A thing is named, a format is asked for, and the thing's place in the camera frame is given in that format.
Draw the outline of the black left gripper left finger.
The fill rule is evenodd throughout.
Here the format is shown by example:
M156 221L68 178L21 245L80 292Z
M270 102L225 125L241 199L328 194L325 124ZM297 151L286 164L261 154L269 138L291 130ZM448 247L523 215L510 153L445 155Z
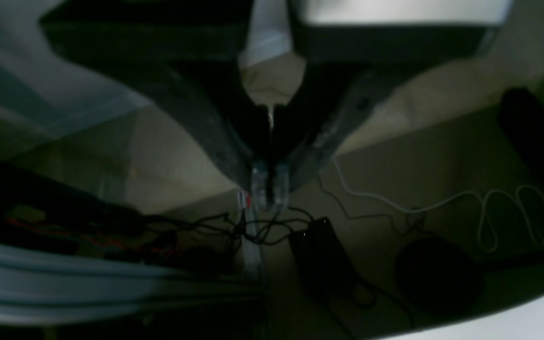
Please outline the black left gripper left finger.
M132 143L125 199L165 211L247 187L243 149L266 111L246 94L237 63L244 22L43 22L65 60L149 99Z

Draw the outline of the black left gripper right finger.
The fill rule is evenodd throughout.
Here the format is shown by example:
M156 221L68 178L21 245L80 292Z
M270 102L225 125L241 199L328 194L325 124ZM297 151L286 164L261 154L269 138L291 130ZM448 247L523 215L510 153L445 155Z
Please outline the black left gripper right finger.
M497 24L291 24L306 62L296 93L274 108L270 202L314 177L376 105L424 71L479 54Z

